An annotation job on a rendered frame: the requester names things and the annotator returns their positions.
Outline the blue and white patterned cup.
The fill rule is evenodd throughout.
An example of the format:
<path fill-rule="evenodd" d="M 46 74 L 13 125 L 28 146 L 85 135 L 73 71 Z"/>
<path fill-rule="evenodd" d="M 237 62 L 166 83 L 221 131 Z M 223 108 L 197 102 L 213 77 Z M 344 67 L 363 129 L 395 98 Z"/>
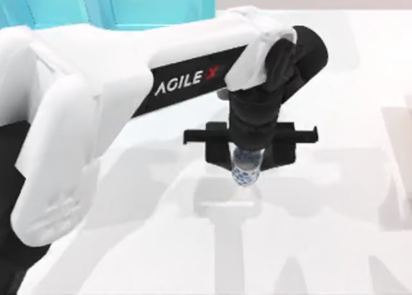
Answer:
<path fill-rule="evenodd" d="M 247 187 L 256 183 L 263 161 L 262 151 L 247 151 L 235 147 L 232 153 L 232 177 L 239 186 Z"/>

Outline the light blue rack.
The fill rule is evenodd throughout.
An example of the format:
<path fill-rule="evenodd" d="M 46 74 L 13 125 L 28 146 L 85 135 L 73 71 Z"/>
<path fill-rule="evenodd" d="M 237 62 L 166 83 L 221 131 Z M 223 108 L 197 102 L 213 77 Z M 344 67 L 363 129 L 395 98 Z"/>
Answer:
<path fill-rule="evenodd" d="M 109 30 L 147 30 L 215 15 L 216 0 L 0 0 L 0 28 L 89 23 Z"/>

